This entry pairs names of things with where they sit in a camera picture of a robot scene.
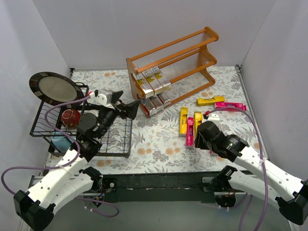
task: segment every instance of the black plate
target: black plate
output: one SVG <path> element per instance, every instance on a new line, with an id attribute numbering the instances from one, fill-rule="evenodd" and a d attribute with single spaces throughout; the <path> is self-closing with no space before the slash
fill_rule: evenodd
<path id="1" fill-rule="evenodd" d="M 76 83 L 54 72 L 39 72 L 34 74 L 29 80 L 29 86 L 37 97 L 53 106 L 79 100 L 84 97 L 84 94 Z"/>

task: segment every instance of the orange wooden shelf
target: orange wooden shelf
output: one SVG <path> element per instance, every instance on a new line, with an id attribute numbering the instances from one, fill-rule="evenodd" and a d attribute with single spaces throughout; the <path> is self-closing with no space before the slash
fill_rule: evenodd
<path id="1" fill-rule="evenodd" d="M 173 83 L 197 72 L 200 72 L 207 80 L 200 87 L 172 100 L 170 105 L 213 85 L 215 80 L 206 71 L 206 68 L 215 65 L 217 60 L 207 50 L 207 44 L 217 41 L 218 38 L 218 34 L 207 26 L 203 30 L 199 30 L 173 42 L 169 42 L 132 58 L 127 58 L 126 61 L 133 97 L 135 99 L 143 99 L 145 98 L 145 94 L 131 73 L 138 74 L 154 66 L 158 66 L 169 79 L 171 87 Z"/>

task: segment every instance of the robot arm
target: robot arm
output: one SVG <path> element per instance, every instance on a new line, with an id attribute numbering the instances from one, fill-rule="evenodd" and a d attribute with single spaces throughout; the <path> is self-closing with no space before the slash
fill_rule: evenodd
<path id="1" fill-rule="evenodd" d="M 122 119 L 135 119 L 140 101 L 124 104 L 119 99 L 123 91 L 111 92 L 96 90 L 89 96 L 98 105 L 92 109 L 97 114 L 85 113 L 77 126 L 76 141 L 80 146 L 79 157 L 70 165 L 63 166 L 77 155 L 73 143 L 57 164 L 59 168 L 49 173 L 26 192 L 19 190 L 14 195 L 16 213 L 35 231 L 46 228 L 54 214 L 69 201 L 86 191 L 97 192 L 102 187 L 103 176 L 92 167 L 82 170 L 98 153 L 102 144 L 99 139 L 119 116 Z M 80 173 L 68 182 L 76 173 Z"/>
<path id="2" fill-rule="evenodd" d="M 264 179 L 258 153 L 238 136 L 225 136 L 211 121 L 206 121 L 198 127 L 195 147 L 209 149 L 220 157 L 243 166 L 261 180 Z M 291 222 L 302 225 L 308 216 L 308 180 L 303 181 L 294 177 L 268 160 L 265 160 L 264 164 L 270 186 L 269 199 L 271 203 L 274 203 L 271 197 L 275 196 L 281 214 Z M 243 175 L 241 176 L 236 171 L 232 172 L 230 169 L 223 174 L 226 175 L 230 187 L 234 186 L 235 189 L 251 192 L 260 197 L 263 195 L 263 182 L 261 182 L 263 185 L 261 187 L 260 182 L 252 177 L 245 177 L 242 180 Z"/>

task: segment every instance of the cable tie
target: cable tie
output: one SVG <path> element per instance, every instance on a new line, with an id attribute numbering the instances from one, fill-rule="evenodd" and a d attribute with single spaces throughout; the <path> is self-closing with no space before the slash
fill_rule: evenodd
<path id="1" fill-rule="evenodd" d="M 261 166 L 262 165 L 262 163 L 265 163 L 265 160 L 263 159 L 260 159 L 260 161 L 259 161 L 259 166 Z"/>
<path id="2" fill-rule="evenodd" d="M 56 167 L 59 167 L 60 169 L 64 170 L 64 171 L 67 172 L 71 177 L 74 176 L 74 175 L 73 175 L 72 173 L 70 173 L 65 167 L 63 167 L 63 165 L 56 164 Z"/>

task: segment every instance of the table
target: table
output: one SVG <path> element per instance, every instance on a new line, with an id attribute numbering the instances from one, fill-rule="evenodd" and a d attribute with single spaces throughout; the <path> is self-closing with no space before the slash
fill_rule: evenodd
<path id="1" fill-rule="evenodd" d="M 220 171 L 226 165 L 243 170 L 242 167 L 227 159 L 210 155 L 207 150 L 185 148 L 186 139 L 179 137 L 181 107 L 188 107 L 188 116 L 193 116 L 195 111 L 205 112 L 214 109 L 214 106 L 197 107 L 195 103 L 197 98 L 223 95 L 227 102 L 244 103 L 248 106 L 235 67 L 213 66 L 207 70 L 216 80 L 213 86 L 150 118 L 146 118 L 141 110 L 138 111 L 133 121 L 131 153 L 128 159 L 96 156 L 89 162 L 89 165 L 98 169 L 102 174 Z M 114 91 L 123 90 L 124 94 L 121 99 L 125 103 L 134 100 L 130 91 L 127 70 L 74 71 L 72 80 L 89 85 L 90 90 L 102 88 Z M 240 112 L 217 112 L 217 114 L 220 118 L 220 130 L 227 134 L 236 134 L 248 141 L 256 150 L 259 149 L 253 126 L 245 115 Z M 54 166 L 59 160 L 53 156 L 49 159 L 48 165 Z"/>

